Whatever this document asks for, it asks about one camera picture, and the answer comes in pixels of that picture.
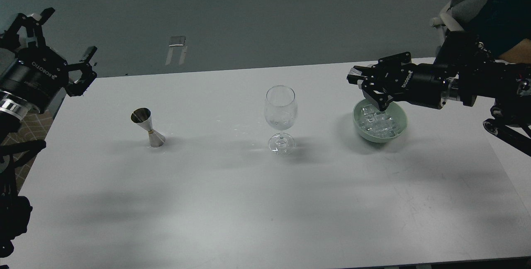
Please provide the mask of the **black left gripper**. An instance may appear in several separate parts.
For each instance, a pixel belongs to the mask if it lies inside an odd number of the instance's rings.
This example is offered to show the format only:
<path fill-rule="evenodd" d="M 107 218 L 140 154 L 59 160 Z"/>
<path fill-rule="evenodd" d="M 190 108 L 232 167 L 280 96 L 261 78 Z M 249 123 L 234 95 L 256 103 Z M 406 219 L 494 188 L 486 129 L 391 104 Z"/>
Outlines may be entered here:
<path fill-rule="evenodd" d="M 49 7 L 37 16 L 18 13 L 1 33 L 1 50 L 13 55 L 1 73 L 2 114 L 43 114 L 61 89 L 80 97 L 97 78 L 90 63 L 97 46 L 88 47 L 73 64 L 47 46 L 42 26 L 55 11 Z M 78 80 L 69 81 L 72 71 L 81 73 Z"/>

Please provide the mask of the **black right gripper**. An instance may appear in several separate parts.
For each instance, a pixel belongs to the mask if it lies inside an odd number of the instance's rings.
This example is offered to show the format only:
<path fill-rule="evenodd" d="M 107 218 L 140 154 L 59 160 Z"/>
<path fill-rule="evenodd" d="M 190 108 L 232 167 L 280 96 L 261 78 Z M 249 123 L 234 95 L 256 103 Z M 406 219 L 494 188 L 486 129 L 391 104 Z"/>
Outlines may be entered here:
<path fill-rule="evenodd" d="M 442 93 L 450 75 L 436 65 L 412 63 L 410 52 L 393 54 L 366 66 L 354 65 L 347 74 L 349 84 L 361 84 L 370 104 L 385 111 L 392 102 L 408 102 L 432 109 L 442 109 Z"/>

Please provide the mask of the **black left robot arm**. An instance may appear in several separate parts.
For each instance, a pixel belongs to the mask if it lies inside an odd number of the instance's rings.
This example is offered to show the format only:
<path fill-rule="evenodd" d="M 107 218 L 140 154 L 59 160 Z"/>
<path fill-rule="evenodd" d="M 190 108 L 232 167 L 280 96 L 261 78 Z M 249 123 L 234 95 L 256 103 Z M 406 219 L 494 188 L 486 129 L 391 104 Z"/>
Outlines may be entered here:
<path fill-rule="evenodd" d="M 42 26 L 55 12 L 46 8 L 38 16 L 17 14 L 1 34 L 1 48 L 14 54 L 1 73 L 1 141 L 18 132 L 28 114 L 43 114 L 64 90 L 79 97 L 97 78 L 90 63 L 97 47 L 90 46 L 78 63 L 70 64 L 47 46 Z M 12 241 L 26 233 L 32 206 L 17 189 L 15 171 L 36 157 L 45 147 L 42 139 L 2 145 L 1 157 L 1 257 L 14 251 Z"/>

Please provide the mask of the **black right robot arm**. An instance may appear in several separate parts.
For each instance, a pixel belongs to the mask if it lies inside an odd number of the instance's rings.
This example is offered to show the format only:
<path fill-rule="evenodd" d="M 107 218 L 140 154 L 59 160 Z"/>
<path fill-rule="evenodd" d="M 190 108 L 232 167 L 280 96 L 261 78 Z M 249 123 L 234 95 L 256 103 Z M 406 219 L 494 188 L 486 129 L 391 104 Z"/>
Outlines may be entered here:
<path fill-rule="evenodd" d="M 494 99 L 484 129 L 529 155 L 530 65 L 495 61 L 471 32 L 453 31 L 432 64 L 415 64 L 409 52 L 380 58 L 375 65 L 355 65 L 347 75 L 380 111 L 392 102 L 442 109 L 446 101 L 472 107 L 477 97 Z"/>

